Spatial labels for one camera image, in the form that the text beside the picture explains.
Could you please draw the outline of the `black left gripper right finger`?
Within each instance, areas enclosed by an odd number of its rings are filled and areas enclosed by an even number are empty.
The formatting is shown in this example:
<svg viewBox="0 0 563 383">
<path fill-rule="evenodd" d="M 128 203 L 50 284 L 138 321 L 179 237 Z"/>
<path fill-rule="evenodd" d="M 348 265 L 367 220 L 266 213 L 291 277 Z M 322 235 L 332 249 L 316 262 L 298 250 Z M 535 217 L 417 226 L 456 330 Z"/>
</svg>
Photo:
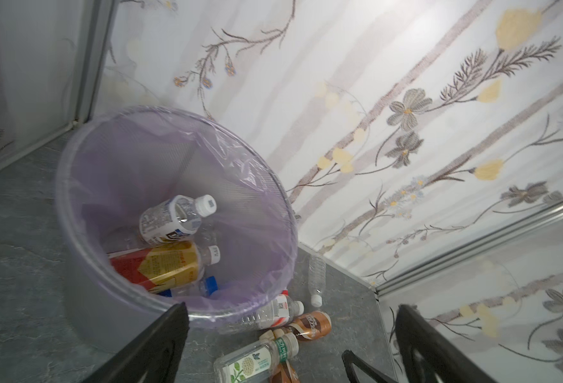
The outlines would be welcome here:
<svg viewBox="0 0 563 383">
<path fill-rule="evenodd" d="M 411 306 L 396 314 L 396 340 L 410 382 L 487 382 L 488 374 L 463 355 Z"/>
</svg>

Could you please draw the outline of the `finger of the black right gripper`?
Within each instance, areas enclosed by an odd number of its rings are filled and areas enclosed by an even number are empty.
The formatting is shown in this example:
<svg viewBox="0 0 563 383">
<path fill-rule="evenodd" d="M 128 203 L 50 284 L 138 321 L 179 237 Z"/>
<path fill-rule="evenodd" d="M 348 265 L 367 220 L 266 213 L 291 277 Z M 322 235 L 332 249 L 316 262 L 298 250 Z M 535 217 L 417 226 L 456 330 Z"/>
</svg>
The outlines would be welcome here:
<svg viewBox="0 0 563 383">
<path fill-rule="evenodd" d="M 397 383 L 390 376 L 385 375 L 380 370 L 375 369 L 356 354 L 347 349 L 342 353 L 342 362 L 345 367 L 345 373 L 350 383 L 360 383 L 357 371 L 361 371 L 376 383 Z"/>
</svg>

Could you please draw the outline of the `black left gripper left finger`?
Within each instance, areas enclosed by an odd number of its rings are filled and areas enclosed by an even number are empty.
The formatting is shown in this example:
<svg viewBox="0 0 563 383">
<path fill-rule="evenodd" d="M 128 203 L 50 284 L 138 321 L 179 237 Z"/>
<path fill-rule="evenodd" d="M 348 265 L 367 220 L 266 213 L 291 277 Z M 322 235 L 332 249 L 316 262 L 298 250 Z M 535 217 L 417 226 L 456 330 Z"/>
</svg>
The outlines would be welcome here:
<svg viewBox="0 0 563 383">
<path fill-rule="evenodd" d="M 189 329 L 186 305 L 176 304 L 85 381 L 173 382 Z"/>
</svg>

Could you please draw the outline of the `clear water bottle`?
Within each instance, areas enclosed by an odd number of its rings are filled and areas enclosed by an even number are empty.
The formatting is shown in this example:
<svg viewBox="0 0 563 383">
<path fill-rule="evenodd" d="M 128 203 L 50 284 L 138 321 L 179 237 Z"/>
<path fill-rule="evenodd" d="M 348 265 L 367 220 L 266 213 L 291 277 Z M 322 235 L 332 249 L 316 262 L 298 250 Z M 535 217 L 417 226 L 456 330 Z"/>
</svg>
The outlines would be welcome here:
<svg viewBox="0 0 563 383">
<path fill-rule="evenodd" d="M 293 300 L 288 291 L 261 307 L 254 313 L 239 319 L 238 322 L 224 325 L 218 329 L 219 334 L 238 334 L 248 331 L 269 330 L 283 327 L 296 317 L 304 314 L 303 302 Z"/>
</svg>

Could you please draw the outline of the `yellow label tea bottle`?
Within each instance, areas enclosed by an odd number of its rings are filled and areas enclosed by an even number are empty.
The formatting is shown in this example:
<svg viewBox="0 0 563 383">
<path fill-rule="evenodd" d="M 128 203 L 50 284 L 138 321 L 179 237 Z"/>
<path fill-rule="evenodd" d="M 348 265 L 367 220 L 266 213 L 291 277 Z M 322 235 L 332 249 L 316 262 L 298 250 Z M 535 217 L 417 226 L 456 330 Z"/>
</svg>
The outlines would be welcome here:
<svg viewBox="0 0 563 383">
<path fill-rule="evenodd" d="M 181 241 L 113 252 L 109 260 L 115 271 L 129 282 L 157 294 L 200 281 L 206 268 L 221 260 L 221 250 L 216 245 Z"/>
</svg>

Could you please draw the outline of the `crushed clear bottle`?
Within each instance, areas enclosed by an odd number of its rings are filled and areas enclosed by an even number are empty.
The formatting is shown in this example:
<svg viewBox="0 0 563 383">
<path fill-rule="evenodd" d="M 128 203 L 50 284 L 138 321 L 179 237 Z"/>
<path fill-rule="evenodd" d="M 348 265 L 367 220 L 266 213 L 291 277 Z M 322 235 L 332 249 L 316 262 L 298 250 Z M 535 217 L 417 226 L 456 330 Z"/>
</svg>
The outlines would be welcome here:
<svg viewBox="0 0 563 383">
<path fill-rule="evenodd" d="M 292 333 L 274 340 L 259 340 L 217 359 L 214 362 L 215 381 L 267 381 L 274 376 L 276 368 L 296 357 L 298 352 L 298 340 Z"/>
</svg>

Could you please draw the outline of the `grey label small bottle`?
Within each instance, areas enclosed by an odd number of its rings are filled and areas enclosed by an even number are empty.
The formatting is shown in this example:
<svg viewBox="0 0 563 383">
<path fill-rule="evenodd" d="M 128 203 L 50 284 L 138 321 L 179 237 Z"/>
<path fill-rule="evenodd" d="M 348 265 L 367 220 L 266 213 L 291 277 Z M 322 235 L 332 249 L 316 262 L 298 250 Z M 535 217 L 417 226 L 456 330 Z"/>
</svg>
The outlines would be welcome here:
<svg viewBox="0 0 563 383">
<path fill-rule="evenodd" d="M 181 241 L 197 233 L 203 219 L 217 212 L 217 202 L 211 195 L 198 198 L 175 196 L 139 217 L 139 234 L 152 247 Z"/>
</svg>

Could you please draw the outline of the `purple lined trash bin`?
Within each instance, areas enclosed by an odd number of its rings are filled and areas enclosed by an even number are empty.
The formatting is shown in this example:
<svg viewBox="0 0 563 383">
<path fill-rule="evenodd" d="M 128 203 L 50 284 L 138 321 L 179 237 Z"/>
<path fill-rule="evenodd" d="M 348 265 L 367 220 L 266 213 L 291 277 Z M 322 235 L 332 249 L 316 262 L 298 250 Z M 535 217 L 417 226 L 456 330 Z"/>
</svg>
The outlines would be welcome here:
<svg viewBox="0 0 563 383">
<path fill-rule="evenodd" d="M 149 207 L 211 195 L 219 289 L 167 298 L 128 282 L 102 247 Z M 115 353 L 176 303 L 192 327 L 214 329 L 256 311 L 294 277 L 297 226 L 274 171 L 244 140 L 195 113 L 138 106 L 100 116 L 67 143 L 56 172 L 56 213 L 69 249 L 65 305 L 88 344 Z"/>
</svg>

